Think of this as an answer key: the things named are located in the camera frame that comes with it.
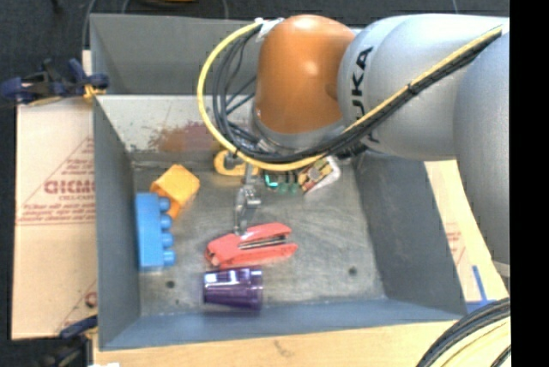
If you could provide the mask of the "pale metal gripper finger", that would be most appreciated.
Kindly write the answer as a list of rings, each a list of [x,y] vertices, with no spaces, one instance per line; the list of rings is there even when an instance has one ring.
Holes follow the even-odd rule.
[[[247,230],[253,220],[256,211],[262,205],[262,199],[254,186],[244,189],[244,231]]]
[[[237,235],[242,235],[245,231],[245,222],[244,222],[244,212],[245,212],[245,203],[246,203],[246,196],[245,196],[245,189],[241,187],[236,196],[234,201],[234,227],[233,231]]]

